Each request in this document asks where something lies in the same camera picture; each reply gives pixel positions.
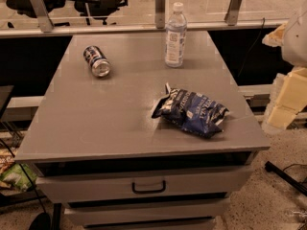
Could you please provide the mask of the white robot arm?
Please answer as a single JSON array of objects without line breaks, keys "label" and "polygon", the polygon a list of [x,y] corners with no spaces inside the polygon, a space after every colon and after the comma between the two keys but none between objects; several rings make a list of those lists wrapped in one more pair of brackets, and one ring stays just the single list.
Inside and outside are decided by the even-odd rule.
[{"label": "white robot arm", "polygon": [[266,107],[262,129],[275,134],[285,130],[307,106],[307,1],[262,43],[281,48],[284,61],[293,65],[287,74],[277,74],[272,83],[270,102]]}]

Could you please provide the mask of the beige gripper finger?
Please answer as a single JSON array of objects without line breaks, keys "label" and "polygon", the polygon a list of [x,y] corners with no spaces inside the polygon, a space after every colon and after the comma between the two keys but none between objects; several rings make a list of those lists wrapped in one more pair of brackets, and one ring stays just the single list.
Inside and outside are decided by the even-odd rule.
[{"label": "beige gripper finger", "polygon": [[274,31],[266,34],[262,39],[262,43],[270,47],[281,47],[283,45],[283,37],[287,24],[284,23],[277,27]]},{"label": "beige gripper finger", "polygon": [[277,74],[272,84],[262,129],[268,134],[285,130],[307,106],[307,68],[295,67],[287,75]]}]

